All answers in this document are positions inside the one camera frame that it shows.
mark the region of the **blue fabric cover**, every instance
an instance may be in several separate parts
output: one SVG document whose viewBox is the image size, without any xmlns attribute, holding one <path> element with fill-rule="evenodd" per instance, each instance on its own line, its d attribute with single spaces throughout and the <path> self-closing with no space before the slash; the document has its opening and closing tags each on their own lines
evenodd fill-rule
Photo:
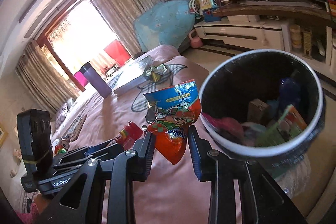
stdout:
<svg viewBox="0 0 336 224">
<path fill-rule="evenodd" d="M 179 48 L 194 27 L 187 0 L 158 3 L 134 21 L 134 30 L 142 52 L 165 44 Z"/>
</svg>

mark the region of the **clear plastic bag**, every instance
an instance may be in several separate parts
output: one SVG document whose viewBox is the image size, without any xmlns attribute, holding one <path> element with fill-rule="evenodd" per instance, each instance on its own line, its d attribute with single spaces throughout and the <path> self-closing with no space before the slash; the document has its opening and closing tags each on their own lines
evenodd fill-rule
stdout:
<svg viewBox="0 0 336 224">
<path fill-rule="evenodd" d="M 289 198 L 293 198 L 305 190 L 310 178 L 310 172 L 310 161 L 307 154 L 305 154 L 303 160 L 283 175 L 277 177 L 275 181 Z"/>
</svg>

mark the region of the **purple tumbler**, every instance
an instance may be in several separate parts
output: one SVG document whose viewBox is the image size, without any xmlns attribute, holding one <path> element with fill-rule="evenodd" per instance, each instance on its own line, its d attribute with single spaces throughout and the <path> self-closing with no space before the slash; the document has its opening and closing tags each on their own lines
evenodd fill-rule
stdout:
<svg viewBox="0 0 336 224">
<path fill-rule="evenodd" d="M 92 68 L 90 62 L 84 64 L 79 70 L 85 78 L 90 82 L 90 84 L 99 92 L 101 96 L 105 99 L 112 92 L 112 89 L 104 81 L 103 78 Z"/>
</svg>

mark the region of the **blue and red snack package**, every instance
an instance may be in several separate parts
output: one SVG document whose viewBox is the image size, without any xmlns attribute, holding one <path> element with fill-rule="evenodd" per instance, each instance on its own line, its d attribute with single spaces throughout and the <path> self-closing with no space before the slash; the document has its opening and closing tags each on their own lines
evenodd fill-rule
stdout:
<svg viewBox="0 0 336 224">
<path fill-rule="evenodd" d="M 195 80 L 144 94 L 155 106 L 155 122 L 147 130 L 156 135 L 155 148 L 173 165 L 184 155 L 188 127 L 197 121 L 201 103 Z"/>
</svg>

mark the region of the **picture frame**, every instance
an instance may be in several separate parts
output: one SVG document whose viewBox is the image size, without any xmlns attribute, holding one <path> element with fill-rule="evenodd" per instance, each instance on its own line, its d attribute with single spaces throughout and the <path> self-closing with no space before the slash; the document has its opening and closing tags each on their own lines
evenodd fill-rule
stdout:
<svg viewBox="0 0 336 224">
<path fill-rule="evenodd" d="M 0 148 L 3 145 L 4 141 L 6 140 L 8 136 L 7 131 L 4 130 L 2 124 L 0 123 Z"/>
</svg>

